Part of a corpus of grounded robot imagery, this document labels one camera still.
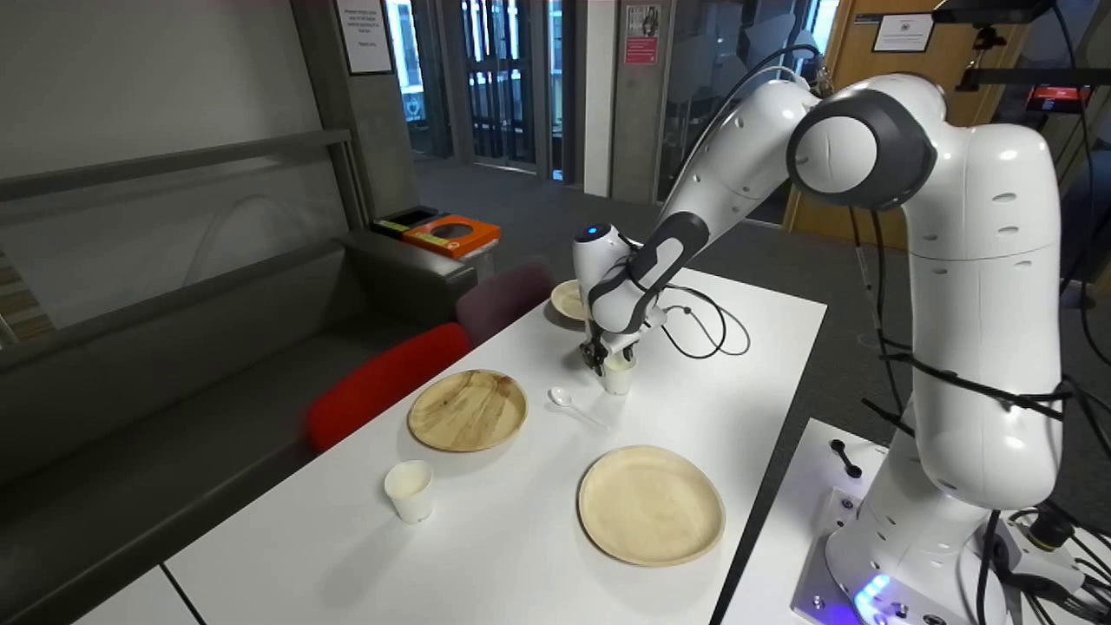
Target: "white paper cup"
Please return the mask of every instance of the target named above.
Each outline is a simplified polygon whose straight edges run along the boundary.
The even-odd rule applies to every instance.
[[[386,472],[386,501],[399,522],[422,522],[432,514],[432,470],[422,463],[395,463]]]
[[[625,395],[628,390],[632,390],[632,360],[625,360],[625,353],[607,353],[603,360],[601,360],[601,387],[603,387],[603,391],[611,391],[611,395]]]

